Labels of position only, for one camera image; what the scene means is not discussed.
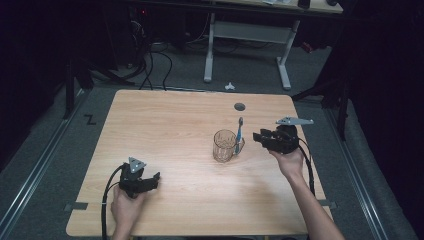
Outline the white-legged background desk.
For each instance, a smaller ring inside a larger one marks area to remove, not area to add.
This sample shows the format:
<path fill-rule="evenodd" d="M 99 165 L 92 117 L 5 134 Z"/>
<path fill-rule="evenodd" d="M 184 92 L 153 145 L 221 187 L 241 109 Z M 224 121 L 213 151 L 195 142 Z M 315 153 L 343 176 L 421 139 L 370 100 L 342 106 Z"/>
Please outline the white-legged background desk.
<path fill-rule="evenodd" d="M 338 0 L 211 0 L 211 5 L 214 7 L 224 4 L 254 8 L 264 7 L 268 10 L 293 10 L 295 13 L 335 14 L 336 16 L 343 13 L 343 8 Z M 206 83 L 212 81 L 213 47 L 216 38 L 283 44 L 285 48 L 282 54 L 276 58 L 276 64 L 283 89 L 290 90 L 291 83 L 287 73 L 286 61 L 299 25 L 299 19 L 293 20 L 289 26 L 253 23 L 252 21 L 243 23 L 238 20 L 216 20 L 215 14 L 211 13 L 203 80 Z"/>

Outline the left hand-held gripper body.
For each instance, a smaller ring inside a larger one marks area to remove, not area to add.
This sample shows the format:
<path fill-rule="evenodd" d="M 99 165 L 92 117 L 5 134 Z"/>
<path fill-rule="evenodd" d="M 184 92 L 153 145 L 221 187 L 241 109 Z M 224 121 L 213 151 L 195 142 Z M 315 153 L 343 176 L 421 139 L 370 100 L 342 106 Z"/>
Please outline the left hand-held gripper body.
<path fill-rule="evenodd" d="M 142 182 L 147 180 L 142 178 L 146 166 L 146 163 L 134 157 L 129 157 L 128 162 L 122 165 L 119 188 L 124 190 L 130 198 L 135 199 L 142 193 Z"/>

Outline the black metal stand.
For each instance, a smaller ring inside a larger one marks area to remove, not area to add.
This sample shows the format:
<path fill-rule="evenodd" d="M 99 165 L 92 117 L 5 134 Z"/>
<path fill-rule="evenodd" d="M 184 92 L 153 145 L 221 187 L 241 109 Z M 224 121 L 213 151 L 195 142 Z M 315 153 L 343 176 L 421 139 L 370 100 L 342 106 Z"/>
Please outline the black metal stand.
<path fill-rule="evenodd" d="M 292 96 L 293 101 L 299 101 L 309 96 L 322 97 L 321 106 L 324 109 L 338 109 L 336 117 L 336 132 L 345 139 L 345 125 L 350 87 L 350 77 L 341 67 L 324 66 L 313 87 Z"/>
<path fill-rule="evenodd" d="M 95 70 L 101 75 L 107 77 L 112 82 L 133 86 L 134 83 L 120 77 L 111 71 L 94 64 L 88 59 L 82 57 L 71 57 L 66 64 L 66 80 L 65 80 L 65 114 L 64 119 L 70 119 L 71 114 L 76 110 L 76 94 L 75 82 L 78 82 L 82 89 L 91 90 L 94 86 L 90 77 L 90 71 Z"/>

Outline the clear glass mug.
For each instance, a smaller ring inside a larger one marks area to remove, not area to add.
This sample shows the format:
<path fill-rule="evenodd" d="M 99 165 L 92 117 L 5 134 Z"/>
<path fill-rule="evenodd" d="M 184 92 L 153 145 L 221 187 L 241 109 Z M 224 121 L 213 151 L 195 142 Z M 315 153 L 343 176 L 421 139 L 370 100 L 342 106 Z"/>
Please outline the clear glass mug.
<path fill-rule="evenodd" d="M 227 129 L 219 130 L 213 138 L 213 158 L 220 163 L 229 162 L 242 152 L 244 145 L 243 137 Z"/>

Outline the dark computer tower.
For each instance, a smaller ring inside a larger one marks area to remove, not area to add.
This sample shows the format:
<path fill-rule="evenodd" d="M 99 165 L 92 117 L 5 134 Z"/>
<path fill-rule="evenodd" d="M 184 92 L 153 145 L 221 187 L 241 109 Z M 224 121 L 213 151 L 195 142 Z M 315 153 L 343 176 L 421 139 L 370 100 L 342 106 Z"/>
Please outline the dark computer tower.
<path fill-rule="evenodd" d="M 149 16 L 146 8 L 128 8 L 130 31 L 135 47 L 135 62 L 138 67 L 145 65 L 145 55 L 150 46 Z"/>

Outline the blue toothbrush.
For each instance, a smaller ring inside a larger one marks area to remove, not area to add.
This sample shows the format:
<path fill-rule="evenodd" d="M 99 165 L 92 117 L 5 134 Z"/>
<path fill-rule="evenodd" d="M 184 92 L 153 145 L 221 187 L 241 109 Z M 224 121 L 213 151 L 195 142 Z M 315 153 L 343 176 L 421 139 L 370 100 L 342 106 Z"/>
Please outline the blue toothbrush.
<path fill-rule="evenodd" d="M 243 137 L 242 137 L 242 126 L 243 126 L 244 120 L 243 117 L 239 117 L 238 120 L 238 129 L 236 134 L 236 144 L 234 149 L 234 154 L 238 155 L 242 150 L 243 145 Z"/>

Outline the metal floor rail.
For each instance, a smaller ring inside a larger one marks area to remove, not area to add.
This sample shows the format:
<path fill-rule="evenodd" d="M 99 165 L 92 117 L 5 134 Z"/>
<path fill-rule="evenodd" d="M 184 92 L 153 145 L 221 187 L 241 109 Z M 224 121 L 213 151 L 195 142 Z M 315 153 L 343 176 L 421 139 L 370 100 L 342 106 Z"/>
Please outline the metal floor rail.
<path fill-rule="evenodd" d="M 351 181 L 351 185 L 355 191 L 359 205 L 374 237 L 374 240 L 388 240 L 387 232 L 381 222 L 376 206 L 366 189 L 366 186 L 360 176 L 358 168 L 355 164 L 353 155 L 347 143 L 340 137 L 337 129 L 337 120 L 332 110 L 323 110 L 326 119 L 329 121 L 332 132 L 337 139 L 338 145 L 342 151 L 343 159 L 347 168 L 347 173 Z"/>
<path fill-rule="evenodd" d="M 72 93 L 74 106 L 67 113 L 66 91 L 61 91 L 0 173 L 0 240 L 8 239 L 51 164 L 76 111 L 89 93 L 83 89 Z"/>

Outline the person's right hand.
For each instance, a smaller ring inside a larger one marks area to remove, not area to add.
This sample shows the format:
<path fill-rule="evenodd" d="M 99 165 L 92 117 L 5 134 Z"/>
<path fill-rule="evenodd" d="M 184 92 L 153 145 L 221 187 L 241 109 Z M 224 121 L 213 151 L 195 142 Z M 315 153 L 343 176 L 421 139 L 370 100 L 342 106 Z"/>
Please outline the person's right hand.
<path fill-rule="evenodd" d="M 269 153 L 277 160 L 281 173 L 288 181 L 303 177 L 303 154 L 299 149 L 288 154 L 271 150 L 269 150 Z"/>

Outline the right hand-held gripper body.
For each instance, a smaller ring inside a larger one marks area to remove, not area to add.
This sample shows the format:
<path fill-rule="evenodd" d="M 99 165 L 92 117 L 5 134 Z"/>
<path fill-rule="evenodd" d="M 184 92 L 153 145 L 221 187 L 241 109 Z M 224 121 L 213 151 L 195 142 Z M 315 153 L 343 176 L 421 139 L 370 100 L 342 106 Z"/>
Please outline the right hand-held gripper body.
<path fill-rule="evenodd" d="M 286 116 L 276 121 L 276 130 L 271 133 L 269 149 L 275 152 L 288 154 L 299 147 L 297 125 L 313 124 L 312 119 L 301 119 Z"/>

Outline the person's left hand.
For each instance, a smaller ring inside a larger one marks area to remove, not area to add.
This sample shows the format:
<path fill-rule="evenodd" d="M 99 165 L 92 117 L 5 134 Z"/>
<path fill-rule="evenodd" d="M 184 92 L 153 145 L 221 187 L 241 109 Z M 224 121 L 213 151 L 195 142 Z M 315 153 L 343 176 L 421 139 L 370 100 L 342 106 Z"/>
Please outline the person's left hand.
<path fill-rule="evenodd" d="M 131 234 L 141 214 L 142 205 L 147 194 L 141 193 L 133 199 L 118 186 L 114 188 L 113 193 L 114 198 L 111 204 L 111 211 L 116 224 L 114 232 Z"/>

